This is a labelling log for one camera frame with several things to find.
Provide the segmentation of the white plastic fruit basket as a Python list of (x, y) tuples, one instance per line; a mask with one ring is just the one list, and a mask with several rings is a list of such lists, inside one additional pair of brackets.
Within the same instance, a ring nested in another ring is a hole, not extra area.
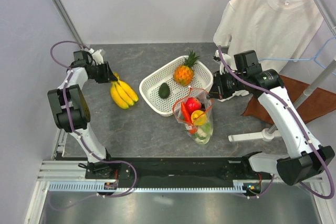
[[(182, 86), (176, 83), (173, 73), (184, 62), (185, 58), (187, 56), (177, 57), (140, 82), (139, 90), (143, 99), (151, 109), (161, 116), (171, 116), (173, 114), (174, 103), (188, 95), (189, 87), (209, 91), (213, 84), (213, 74), (200, 61), (197, 61), (193, 67), (194, 77), (189, 85)], [(159, 96), (159, 87), (163, 83), (166, 83), (170, 89), (170, 95), (166, 99)]]

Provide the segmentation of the yellow toy bananas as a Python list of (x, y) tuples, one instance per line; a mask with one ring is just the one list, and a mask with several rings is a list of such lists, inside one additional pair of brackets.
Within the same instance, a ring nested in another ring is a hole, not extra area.
[(129, 107), (134, 106), (135, 103), (139, 101), (139, 97), (126, 82), (120, 80), (120, 77), (116, 72), (113, 74), (116, 76), (117, 81), (111, 82), (111, 97), (118, 107), (126, 110)]

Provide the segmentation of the clear zip top bag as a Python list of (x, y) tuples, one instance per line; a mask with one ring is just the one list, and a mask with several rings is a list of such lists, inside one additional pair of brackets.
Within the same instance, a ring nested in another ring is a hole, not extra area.
[(197, 143), (207, 144), (213, 135), (213, 99), (202, 88), (187, 88), (187, 94), (173, 105), (173, 115), (186, 133)]

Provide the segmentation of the toy cabbage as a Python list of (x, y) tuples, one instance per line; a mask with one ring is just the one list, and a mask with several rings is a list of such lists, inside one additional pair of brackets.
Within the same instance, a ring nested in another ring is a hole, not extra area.
[(191, 135), (192, 139), (198, 144), (207, 144), (213, 135), (213, 126), (211, 122), (207, 122), (197, 127), (195, 134)]

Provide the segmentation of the green toy avocado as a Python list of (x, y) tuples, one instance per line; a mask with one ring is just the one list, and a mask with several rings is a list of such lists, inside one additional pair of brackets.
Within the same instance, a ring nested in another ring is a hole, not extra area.
[(169, 85), (166, 82), (164, 82), (159, 87), (159, 97), (161, 99), (166, 99), (169, 97), (169, 95), (170, 95)]

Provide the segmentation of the black toy grapes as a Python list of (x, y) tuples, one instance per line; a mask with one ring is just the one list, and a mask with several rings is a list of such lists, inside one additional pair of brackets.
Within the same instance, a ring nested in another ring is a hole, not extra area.
[(211, 102), (201, 103), (201, 110), (202, 111), (207, 111), (211, 107), (212, 107)]

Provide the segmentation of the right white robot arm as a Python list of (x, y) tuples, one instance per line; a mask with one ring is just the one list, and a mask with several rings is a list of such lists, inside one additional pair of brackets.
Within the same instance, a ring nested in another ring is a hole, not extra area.
[(306, 127), (278, 72), (263, 70), (253, 50), (236, 54), (234, 60), (236, 70), (226, 65), (226, 72), (213, 73), (213, 85), (207, 97), (226, 99), (241, 90), (252, 93), (272, 118), (288, 153), (284, 157), (250, 153), (248, 161), (240, 166), (241, 174), (248, 179), (259, 172), (276, 174), (290, 186), (322, 172), (329, 175), (328, 165), (335, 152), (331, 146), (322, 146)]

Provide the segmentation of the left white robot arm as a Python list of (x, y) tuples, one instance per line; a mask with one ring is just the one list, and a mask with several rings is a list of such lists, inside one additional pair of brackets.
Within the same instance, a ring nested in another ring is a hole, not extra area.
[(81, 90), (89, 79), (96, 83), (117, 81), (103, 54), (101, 49), (75, 51), (65, 80), (47, 93), (56, 126), (74, 137), (87, 156), (87, 164), (78, 164), (86, 170), (87, 179), (111, 178), (116, 171), (110, 154), (93, 132), (89, 107)]

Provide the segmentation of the toy pineapple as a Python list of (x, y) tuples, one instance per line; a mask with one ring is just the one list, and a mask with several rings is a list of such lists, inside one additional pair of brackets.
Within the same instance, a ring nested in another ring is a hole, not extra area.
[(188, 57), (184, 58), (184, 63), (175, 69), (173, 73), (174, 81), (182, 86), (189, 85), (194, 77), (193, 67), (199, 58), (200, 56), (197, 56), (193, 50), (190, 50)]

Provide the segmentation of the white clothes rack stand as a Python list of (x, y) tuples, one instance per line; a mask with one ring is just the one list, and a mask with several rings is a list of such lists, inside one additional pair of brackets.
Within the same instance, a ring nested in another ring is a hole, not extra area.
[[(301, 96), (294, 102), (294, 104), (290, 103), (289, 108), (290, 109), (296, 109), (300, 105), (303, 104), (303, 102), (311, 96), (313, 91), (332, 73), (332, 71), (335, 69), (335, 58), (331, 61), (331, 63), (327, 66), (326, 69), (324, 69), (319, 76), (315, 79), (315, 81), (309, 85), (301, 94)], [(281, 134), (279, 131), (277, 131), (276, 123), (280, 123), (280, 126), (286, 125), (288, 119), (293, 119), (293, 116), (291, 113), (284, 109), (281, 106), (282, 110), (279, 110), (275, 104), (278, 99), (275, 97), (275, 101), (269, 98), (267, 95), (262, 95), (260, 98), (263, 101), (269, 101), (272, 102), (272, 109), (270, 110), (271, 115), (275, 116), (275, 123), (274, 125), (269, 129), (263, 129), (261, 132), (255, 132), (255, 133), (248, 133), (248, 134), (236, 134), (236, 135), (229, 135), (228, 139), (230, 142), (243, 142), (243, 141), (255, 141), (255, 140), (264, 140), (265, 142), (272, 141), (275, 137), (281, 137)]]

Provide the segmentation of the white t-shirt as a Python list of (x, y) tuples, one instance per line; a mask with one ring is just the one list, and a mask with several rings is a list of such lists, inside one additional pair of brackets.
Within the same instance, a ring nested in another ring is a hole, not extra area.
[(314, 0), (230, 0), (213, 41), (230, 56), (254, 50), (263, 70), (299, 59), (323, 17)]

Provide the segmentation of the blue clothes hanger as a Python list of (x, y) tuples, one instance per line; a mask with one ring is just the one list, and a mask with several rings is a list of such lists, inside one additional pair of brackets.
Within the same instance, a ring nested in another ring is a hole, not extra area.
[(322, 47), (317, 51), (317, 53), (311, 57), (311, 58), (302, 58), (302, 59), (286, 59), (286, 58), (265, 58), (265, 59), (259, 59), (258, 61), (293, 61), (293, 62), (299, 62), (299, 61), (313, 61), (314, 63), (316, 63), (318, 66), (320, 66), (323, 69), (326, 69), (327, 67), (324, 66), (323, 64), (321, 64), (318, 61), (318, 57), (320, 56), (320, 54), (322, 53), (322, 51), (324, 50), (325, 46), (328, 44), (329, 41), (331, 40), (335, 40), (335, 36), (327, 39), (325, 41), (325, 43), (322, 45)]

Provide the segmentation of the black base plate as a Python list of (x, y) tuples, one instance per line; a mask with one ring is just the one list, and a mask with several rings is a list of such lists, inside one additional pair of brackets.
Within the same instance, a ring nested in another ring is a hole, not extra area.
[(111, 164), (80, 163), (86, 179), (117, 179), (120, 187), (217, 188), (232, 187), (235, 180), (267, 180), (268, 173), (247, 167), (241, 157), (133, 157), (114, 158)]

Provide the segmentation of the aluminium frame post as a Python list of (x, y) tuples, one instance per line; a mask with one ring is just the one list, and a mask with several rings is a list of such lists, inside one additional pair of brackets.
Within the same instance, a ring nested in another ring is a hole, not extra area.
[(70, 33), (72, 34), (73, 38), (75, 39), (75, 41), (83, 44), (83, 41), (82, 41), (78, 31), (76, 30), (76, 28), (74, 26), (74, 23), (72, 22), (72, 20), (69, 16), (64, 4), (62, 3), (62, 1), (61, 0), (52, 0), (52, 2), (55, 5), (58, 13), (62, 17), (64, 23), (68, 27), (68, 29), (69, 29)]

